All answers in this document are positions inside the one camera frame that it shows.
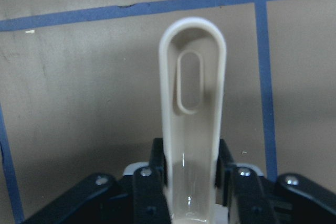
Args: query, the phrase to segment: elongated white object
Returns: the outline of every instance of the elongated white object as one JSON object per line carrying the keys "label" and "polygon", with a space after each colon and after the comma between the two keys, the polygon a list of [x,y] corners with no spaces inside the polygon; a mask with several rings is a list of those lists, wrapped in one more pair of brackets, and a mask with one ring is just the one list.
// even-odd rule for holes
{"label": "elongated white object", "polygon": [[159,53],[165,194],[173,224],[213,224],[224,37],[203,18],[184,18],[165,31]]}

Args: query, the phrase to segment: metal bolt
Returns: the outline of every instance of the metal bolt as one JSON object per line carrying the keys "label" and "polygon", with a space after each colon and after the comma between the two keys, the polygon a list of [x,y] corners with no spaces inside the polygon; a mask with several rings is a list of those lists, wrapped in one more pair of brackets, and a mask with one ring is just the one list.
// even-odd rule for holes
{"label": "metal bolt", "polygon": [[238,173],[240,174],[240,176],[248,177],[251,175],[251,170],[246,167],[241,167],[238,169]]}
{"label": "metal bolt", "polygon": [[104,184],[107,183],[107,181],[109,181],[108,178],[98,176],[97,179],[96,179],[96,185],[98,185],[98,186],[100,186],[100,185],[104,185]]}
{"label": "metal bolt", "polygon": [[299,180],[294,176],[286,176],[285,181],[287,185],[297,186],[299,184]]}
{"label": "metal bolt", "polygon": [[152,174],[152,170],[150,167],[144,167],[141,170],[141,176],[150,176]]}

